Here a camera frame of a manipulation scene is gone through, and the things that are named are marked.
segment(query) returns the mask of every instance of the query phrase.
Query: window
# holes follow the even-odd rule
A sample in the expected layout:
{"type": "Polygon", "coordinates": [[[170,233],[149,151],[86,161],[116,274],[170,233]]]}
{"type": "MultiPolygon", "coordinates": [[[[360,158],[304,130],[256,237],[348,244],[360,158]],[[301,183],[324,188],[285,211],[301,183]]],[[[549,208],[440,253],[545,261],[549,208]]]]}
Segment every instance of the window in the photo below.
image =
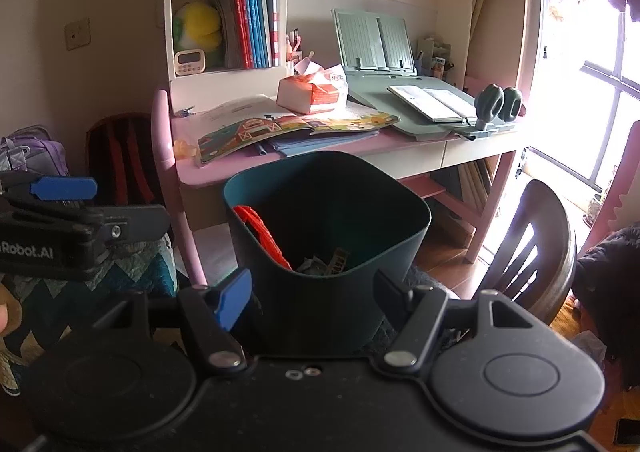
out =
{"type": "Polygon", "coordinates": [[[536,70],[532,150],[600,192],[640,120],[640,23],[607,0],[554,11],[561,20],[544,38],[557,56],[536,70]]]}

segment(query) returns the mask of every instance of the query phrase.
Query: desk drawer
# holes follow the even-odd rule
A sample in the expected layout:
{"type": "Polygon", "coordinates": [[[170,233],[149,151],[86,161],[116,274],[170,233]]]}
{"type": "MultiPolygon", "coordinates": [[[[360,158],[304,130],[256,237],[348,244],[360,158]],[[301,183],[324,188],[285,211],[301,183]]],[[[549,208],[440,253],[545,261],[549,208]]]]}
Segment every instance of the desk drawer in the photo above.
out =
{"type": "Polygon", "coordinates": [[[391,177],[401,179],[439,169],[446,143],[424,143],[418,147],[362,156],[362,159],[372,163],[391,177]]]}
{"type": "Polygon", "coordinates": [[[494,135],[481,140],[449,140],[444,151],[443,167],[450,167],[487,156],[509,153],[522,149],[527,137],[521,131],[494,135]]]}

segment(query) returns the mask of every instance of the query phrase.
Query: desk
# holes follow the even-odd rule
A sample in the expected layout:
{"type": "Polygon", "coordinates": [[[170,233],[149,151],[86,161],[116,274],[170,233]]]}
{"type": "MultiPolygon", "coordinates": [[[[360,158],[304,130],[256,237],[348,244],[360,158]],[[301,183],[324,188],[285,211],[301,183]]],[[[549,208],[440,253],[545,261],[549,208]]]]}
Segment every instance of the desk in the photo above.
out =
{"type": "MultiPolygon", "coordinates": [[[[237,172],[284,158],[280,153],[258,156],[251,147],[224,156],[204,167],[198,167],[193,158],[175,161],[173,137],[180,138],[183,126],[189,119],[171,119],[167,93],[156,93],[152,109],[152,142],[154,159],[167,210],[185,267],[192,283],[206,283],[206,277],[193,233],[184,211],[180,185],[193,188],[220,184],[237,172]]],[[[344,151],[360,156],[382,171],[398,179],[403,185],[421,197],[434,197],[444,206],[476,228],[466,251],[466,259],[473,262],[478,257],[484,237],[495,216],[498,202],[504,191],[518,151],[526,145],[526,135],[521,126],[504,134],[470,142],[449,134],[440,140],[415,142],[410,137],[387,127],[378,136],[357,142],[345,143],[327,150],[344,151]],[[482,212],[477,212],[449,194],[435,183],[428,173],[466,161],[501,154],[494,177],[494,184],[482,212]]]]}

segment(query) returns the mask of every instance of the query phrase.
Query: trash can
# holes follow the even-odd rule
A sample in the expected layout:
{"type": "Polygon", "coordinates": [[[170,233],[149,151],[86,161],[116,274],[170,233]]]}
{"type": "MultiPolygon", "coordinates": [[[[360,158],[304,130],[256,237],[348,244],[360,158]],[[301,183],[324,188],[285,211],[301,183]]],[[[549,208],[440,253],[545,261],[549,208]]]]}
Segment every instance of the trash can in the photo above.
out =
{"type": "Polygon", "coordinates": [[[403,280],[428,226],[427,204],[357,156],[319,151],[239,172],[223,190],[238,266],[253,277],[246,315],[270,353],[340,355],[371,340],[383,314],[376,270],[403,280]],[[291,268],[348,252],[337,275],[287,270],[232,210],[252,207],[291,268]]]}

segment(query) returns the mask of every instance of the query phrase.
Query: circular pad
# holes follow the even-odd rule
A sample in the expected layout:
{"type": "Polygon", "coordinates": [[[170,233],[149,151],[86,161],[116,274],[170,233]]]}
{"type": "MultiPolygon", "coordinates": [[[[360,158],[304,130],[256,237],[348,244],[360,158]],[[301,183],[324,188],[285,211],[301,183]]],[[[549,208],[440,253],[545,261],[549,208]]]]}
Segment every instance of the circular pad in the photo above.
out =
{"type": "Polygon", "coordinates": [[[30,368],[23,392],[34,419],[74,441],[139,437],[191,400],[196,376],[180,352],[127,330],[71,334],[30,368]]]}
{"type": "Polygon", "coordinates": [[[484,368],[484,377],[497,390],[513,396],[537,396],[556,387],[556,366],[531,355],[503,355],[484,368]]]}
{"type": "Polygon", "coordinates": [[[604,392],[588,356],[542,324],[485,328],[444,351],[428,380],[440,406],[485,435],[545,440],[584,429],[604,392]]]}

